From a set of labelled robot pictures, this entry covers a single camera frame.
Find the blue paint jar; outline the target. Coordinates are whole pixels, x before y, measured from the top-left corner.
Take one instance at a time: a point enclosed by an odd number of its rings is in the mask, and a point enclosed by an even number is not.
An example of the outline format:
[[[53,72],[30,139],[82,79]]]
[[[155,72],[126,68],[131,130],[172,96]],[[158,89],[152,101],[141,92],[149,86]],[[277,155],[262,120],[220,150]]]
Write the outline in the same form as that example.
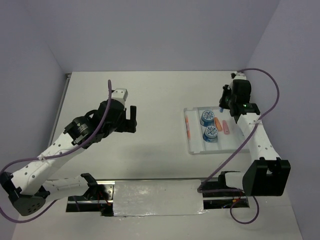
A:
[[[204,110],[200,117],[200,124],[204,127],[214,123],[215,114],[212,110]]]
[[[209,125],[205,128],[202,137],[206,142],[212,143],[218,137],[218,132],[218,129],[214,125]]]

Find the orange highlighter cap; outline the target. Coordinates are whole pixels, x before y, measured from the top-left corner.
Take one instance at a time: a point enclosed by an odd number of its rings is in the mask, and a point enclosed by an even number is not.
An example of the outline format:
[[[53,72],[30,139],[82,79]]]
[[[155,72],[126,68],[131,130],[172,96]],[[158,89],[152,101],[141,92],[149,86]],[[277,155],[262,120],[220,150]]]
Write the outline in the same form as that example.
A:
[[[222,125],[217,117],[214,117],[214,124],[219,132],[223,130]]]

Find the pink highlighter cap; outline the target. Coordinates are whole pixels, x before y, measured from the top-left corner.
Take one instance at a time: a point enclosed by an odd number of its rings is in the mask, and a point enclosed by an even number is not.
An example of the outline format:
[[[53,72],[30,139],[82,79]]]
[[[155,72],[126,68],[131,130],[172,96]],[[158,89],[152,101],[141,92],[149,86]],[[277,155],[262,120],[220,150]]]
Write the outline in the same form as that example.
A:
[[[223,132],[225,135],[229,135],[230,134],[230,130],[229,130],[229,126],[226,120],[222,121],[222,128],[223,128]]]

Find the orange highlighter pen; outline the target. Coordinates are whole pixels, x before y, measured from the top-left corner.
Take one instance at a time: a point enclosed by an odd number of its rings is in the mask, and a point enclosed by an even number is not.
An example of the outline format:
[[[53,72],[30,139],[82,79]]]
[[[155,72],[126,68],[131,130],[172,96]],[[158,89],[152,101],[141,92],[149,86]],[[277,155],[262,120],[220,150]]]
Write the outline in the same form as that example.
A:
[[[187,135],[187,140],[191,140],[191,132],[190,132],[190,126],[189,126],[189,118],[187,115],[184,116],[185,120],[185,128],[186,128],[186,135]]]

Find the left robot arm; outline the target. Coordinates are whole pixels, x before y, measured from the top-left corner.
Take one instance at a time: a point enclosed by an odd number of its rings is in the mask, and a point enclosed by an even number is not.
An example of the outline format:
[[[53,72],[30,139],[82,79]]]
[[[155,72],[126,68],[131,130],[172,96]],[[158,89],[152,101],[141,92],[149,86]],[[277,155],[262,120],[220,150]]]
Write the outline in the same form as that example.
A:
[[[25,167],[13,173],[1,171],[0,184],[17,212],[24,217],[30,216],[48,202],[71,196],[83,196],[88,200],[98,195],[108,198],[105,188],[89,173],[63,179],[51,179],[51,176],[111,133],[135,133],[137,108],[130,106],[129,119],[126,111],[125,105],[118,100],[103,101],[98,109],[76,117],[50,147]]]

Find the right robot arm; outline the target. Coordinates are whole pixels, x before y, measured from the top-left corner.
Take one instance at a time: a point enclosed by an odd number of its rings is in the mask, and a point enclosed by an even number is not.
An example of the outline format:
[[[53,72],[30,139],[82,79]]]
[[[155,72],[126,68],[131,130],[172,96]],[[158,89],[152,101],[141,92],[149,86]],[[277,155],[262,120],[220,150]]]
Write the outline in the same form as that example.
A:
[[[250,102],[251,84],[246,79],[235,78],[223,87],[220,107],[228,109],[230,116],[244,136],[251,165],[245,172],[223,171],[224,179],[217,184],[218,192],[230,195],[235,189],[247,196],[282,196],[290,174],[288,160],[281,159],[265,131],[258,106]]]

